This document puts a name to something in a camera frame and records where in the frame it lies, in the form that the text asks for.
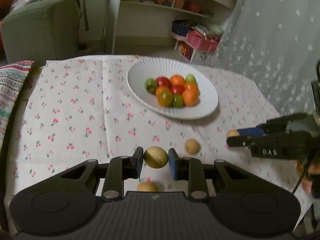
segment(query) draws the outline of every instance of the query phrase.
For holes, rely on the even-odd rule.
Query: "person's hand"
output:
[[[300,177],[303,173],[303,165],[299,161],[295,161],[295,163],[297,164],[297,173],[299,174],[299,177]],[[317,160],[315,163],[313,163],[310,166],[308,173],[310,175],[319,175],[320,174],[320,161],[319,160]],[[301,185],[302,185],[302,188],[305,190],[305,192],[307,192],[308,194],[311,193],[311,187],[312,187],[311,180],[307,179],[306,177],[303,177],[303,179],[301,181]]]

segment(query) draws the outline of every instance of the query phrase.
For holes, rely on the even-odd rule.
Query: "curtain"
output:
[[[238,0],[211,65],[244,75],[282,115],[314,110],[320,0]]]

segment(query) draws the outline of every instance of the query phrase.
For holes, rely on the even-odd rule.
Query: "white plate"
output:
[[[196,106],[182,108],[163,107],[158,104],[155,95],[149,94],[144,88],[148,78],[165,76],[170,78],[174,74],[186,77],[193,74],[200,90],[200,102]],[[168,58],[143,58],[133,65],[127,74],[127,82],[135,97],[150,109],[177,119],[200,119],[212,114],[218,106],[218,94],[212,83],[199,71],[189,64]]]

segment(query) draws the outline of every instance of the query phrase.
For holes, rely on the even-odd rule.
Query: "gray sofa armrest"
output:
[[[1,25],[8,63],[78,56],[79,7],[76,0],[41,0],[9,13]]]

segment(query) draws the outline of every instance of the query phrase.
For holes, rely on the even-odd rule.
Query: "cherry print tablecloth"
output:
[[[6,208],[20,190],[88,158],[100,163],[131,156],[141,146],[175,148],[186,156],[189,138],[201,144],[194,156],[202,163],[224,159],[274,184],[292,190],[298,181],[292,161],[252,158],[248,149],[230,149],[228,130],[251,127],[278,116],[253,81],[238,74],[195,66],[214,84],[217,110],[197,121],[166,118],[147,109],[130,92],[126,74],[143,57],[91,56],[48,61],[24,91],[12,131],[7,162]],[[141,181],[153,181],[162,191],[186,191],[186,181],[173,181],[169,165],[152,169],[145,163],[138,180],[124,182],[125,192]],[[208,181],[209,191],[213,187]],[[303,216],[312,198],[299,188],[296,197]],[[11,232],[14,226],[9,217]]]

